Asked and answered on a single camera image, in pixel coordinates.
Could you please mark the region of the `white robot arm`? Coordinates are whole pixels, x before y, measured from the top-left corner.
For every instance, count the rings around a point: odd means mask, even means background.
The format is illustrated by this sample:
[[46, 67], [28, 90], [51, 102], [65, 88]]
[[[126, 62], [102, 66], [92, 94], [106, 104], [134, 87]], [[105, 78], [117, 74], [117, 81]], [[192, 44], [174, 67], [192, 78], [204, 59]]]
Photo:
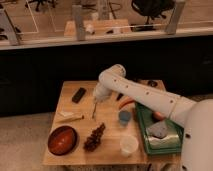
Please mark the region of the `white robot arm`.
[[120, 64], [102, 71], [93, 91], [95, 100], [104, 101], [116, 91], [160, 112], [184, 128], [180, 171], [213, 171], [213, 99], [196, 102], [125, 76]]

